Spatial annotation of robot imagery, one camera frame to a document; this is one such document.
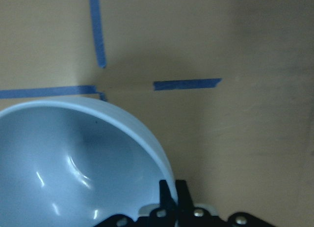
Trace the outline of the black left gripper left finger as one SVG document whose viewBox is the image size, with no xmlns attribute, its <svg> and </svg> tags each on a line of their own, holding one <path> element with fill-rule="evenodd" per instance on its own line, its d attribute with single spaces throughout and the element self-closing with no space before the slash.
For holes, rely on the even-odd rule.
<svg viewBox="0 0 314 227">
<path fill-rule="evenodd" d="M 148 216 L 138 217 L 134 221 L 127 215 L 115 214 L 97 224 L 96 227 L 175 227 L 176 208 L 166 180 L 161 180 L 159 182 L 159 207 L 149 211 Z"/>
</svg>

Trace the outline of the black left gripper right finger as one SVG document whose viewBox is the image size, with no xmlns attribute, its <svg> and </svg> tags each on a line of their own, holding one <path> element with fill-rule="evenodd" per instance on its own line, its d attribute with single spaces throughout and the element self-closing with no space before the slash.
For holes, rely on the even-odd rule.
<svg viewBox="0 0 314 227">
<path fill-rule="evenodd" d="M 176 180 L 178 195 L 178 222 L 181 227 L 271 227 L 266 222 L 246 212 L 236 212 L 227 220 L 210 213 L 206 208 L 196 206 L 185 180 Z"/>
</svg>

